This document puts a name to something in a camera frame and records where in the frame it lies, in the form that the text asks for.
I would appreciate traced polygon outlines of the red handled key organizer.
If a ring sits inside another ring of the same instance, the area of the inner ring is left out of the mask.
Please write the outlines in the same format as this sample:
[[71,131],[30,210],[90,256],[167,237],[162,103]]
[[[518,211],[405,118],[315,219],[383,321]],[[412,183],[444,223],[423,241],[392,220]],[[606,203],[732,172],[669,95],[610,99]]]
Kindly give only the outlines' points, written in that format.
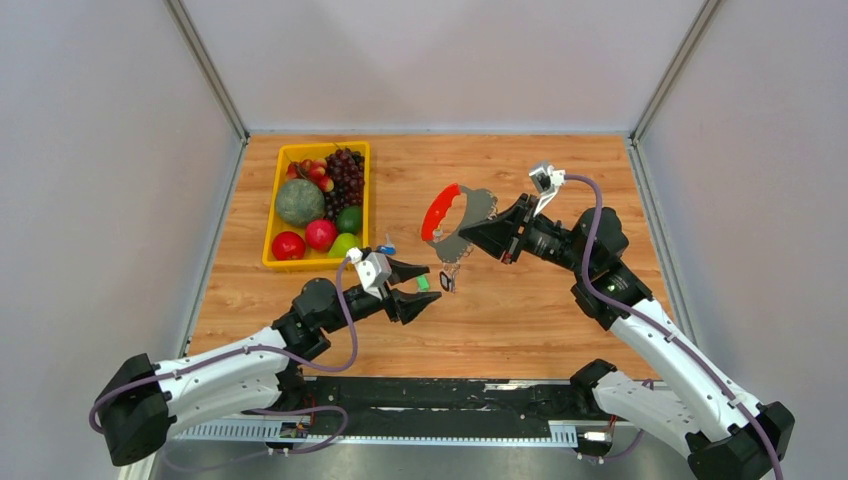
[[443,268],[456,267],[472,250],[471,242],[460,236],[460,230],[490,218],[496,206],[497,197],[488,189],[449,184],[427,208],[420,227],[421,240],[433,250]]

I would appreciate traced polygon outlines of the black tagged key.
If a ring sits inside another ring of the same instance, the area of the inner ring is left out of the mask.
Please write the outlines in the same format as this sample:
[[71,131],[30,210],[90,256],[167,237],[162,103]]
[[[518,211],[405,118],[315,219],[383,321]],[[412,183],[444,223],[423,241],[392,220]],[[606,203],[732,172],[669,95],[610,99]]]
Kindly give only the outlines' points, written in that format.
[[459,263],[444,263],[439,273],[441,288],[448,293],[455,293],[457,288],[457,276],[461,266]]

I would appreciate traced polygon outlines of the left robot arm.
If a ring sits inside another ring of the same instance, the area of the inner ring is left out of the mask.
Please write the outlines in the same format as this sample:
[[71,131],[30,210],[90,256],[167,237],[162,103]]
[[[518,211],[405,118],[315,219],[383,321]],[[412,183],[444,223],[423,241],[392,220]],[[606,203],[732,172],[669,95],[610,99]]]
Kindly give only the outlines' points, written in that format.
[[383,312],[406,325],[441,298],[438,291],[407,293],[397,284],[428,273],[428,267],[397,261],[369,250],[345,259],[358,284],[344,289],[339,279],[313,278],[271,325],[202,354],[152,361],[145,353],[126,359],[89,412],[118,467],[140,461],[169,439],[208,421],[246,411],[297,412],[306,399],[302,365],[316,363],[331,342],[328,334]]

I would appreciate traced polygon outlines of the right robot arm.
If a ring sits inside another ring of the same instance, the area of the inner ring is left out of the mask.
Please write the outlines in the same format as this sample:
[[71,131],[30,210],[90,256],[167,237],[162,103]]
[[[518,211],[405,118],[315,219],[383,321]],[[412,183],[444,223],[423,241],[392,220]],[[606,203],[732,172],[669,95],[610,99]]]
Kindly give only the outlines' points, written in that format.
[[595,360],[571,378],[575,411],[630,421],[682,455],[698,479],[780,477],[793,415],[747,392],[681,332],[622,261],[629,241],[615,210],[590,208],[567,229],[537,212],[539,204],[523,194],[502,212],[463,222],[458,234],[505,264],[528,253],[573,272],[571,292],[583,313],[637,352],[669,390],[651,390]]

